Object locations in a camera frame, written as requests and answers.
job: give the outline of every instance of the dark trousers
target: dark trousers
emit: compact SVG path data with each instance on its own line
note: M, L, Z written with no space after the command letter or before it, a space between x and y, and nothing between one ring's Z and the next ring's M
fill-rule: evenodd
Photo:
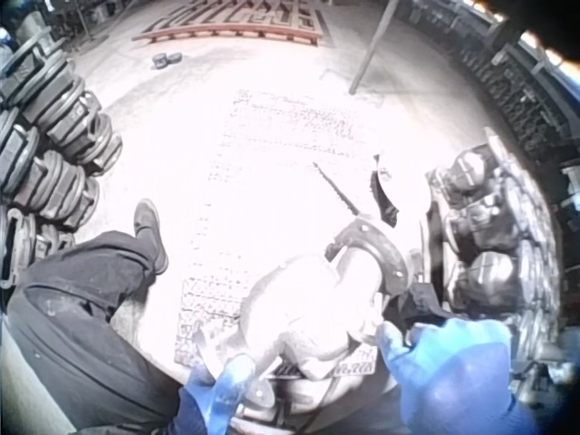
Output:
M77 430L147 431L176 414L178 383L109 325L121 302L154 277L147 245L120 232L59 252L23 274L8 305L10 332Z

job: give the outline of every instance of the worn floor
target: worn floor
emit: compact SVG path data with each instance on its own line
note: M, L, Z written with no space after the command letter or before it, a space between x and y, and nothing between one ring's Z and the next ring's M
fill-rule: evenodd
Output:
M241 91L356 111L372 125L356 139L376 152L388 146L409 170L449 162L460 150L483 143L485 126L498 126L449 60L399 22L385 35L358 93L348 95L381 5L320 5L330 33L320 47L236 37L131 41L180 3L185 2L134 6L104 43L77 53L74 62L124 141L121 159L100 179L97 211L77 240L110 229L131 232L135 205L153 199L170 267L147 303L128 301L114 323L147 358L184 382L189 370L174 363L174 344L182 283L191 274L193 224L209 162ZM152 55L177 51L181 63L152 69Z

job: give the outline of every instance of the wooden pallet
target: wooden pallet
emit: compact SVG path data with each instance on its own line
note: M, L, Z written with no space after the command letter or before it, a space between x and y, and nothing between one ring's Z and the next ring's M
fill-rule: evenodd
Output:
M201 34L281 35L318 45L322 26L310 0L193 0L147 27L133 41Z

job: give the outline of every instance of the pole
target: pole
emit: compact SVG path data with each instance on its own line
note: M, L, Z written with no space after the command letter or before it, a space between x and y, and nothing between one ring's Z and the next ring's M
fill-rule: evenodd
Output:
M359 84L361 84L361 80L363 79L364 74L366 73L369 64L371 63L371 59L374 56L374 52L377 49L377 45L379 41L384 36L384 33L387 31L387 27L391 23L392 16L395 14L395 10L397 9L397 5L399 4L399 0L389 0L389 4L384 9L382 13L381 21L377 27L374 36L372 37L371 45L369 45L369 49L362 60L361 67L359 68L358 73L354 76L353 84L351 84L351 88L348 90L348 93L354 95L356 93Z

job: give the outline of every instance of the metal rod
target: metal rod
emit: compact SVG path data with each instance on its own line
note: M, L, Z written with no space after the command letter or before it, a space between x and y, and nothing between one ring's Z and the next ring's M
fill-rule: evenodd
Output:
M81 8L79 7L79 2L76 1L75 3L76 3L76 13L79 15L79 18L81 19L82 28L84 29L84 32L89 37L89 40L92 41L92 35L91 35L91 32L89 32L89 27L87 27L87 24L84 21L84 16L82 16L82 11L81 11Z
M361 67L359 68L358 73L356 73L356 75L354 76L353 84L351 84L351 88L348 90L348 93L350 93L351 95L354 95L356 93L359 84L361 84L361 80L363 79L363 76L366 73L369 64L371 63L371 59L374 56L374 52L377 49L377 45L379 44L379 41L384 36L384 33L387 31L387 27L389 27L389 24L392 21L392 16L395 14L397 5L399 5L399 0L389 0L389 4L385 8L384 13L382 14L381 21L379 22L379 25L377 27L377 30L374 33L374 36L372 37L371 45L369 45L369 49L367 50L366 55L362 60Z

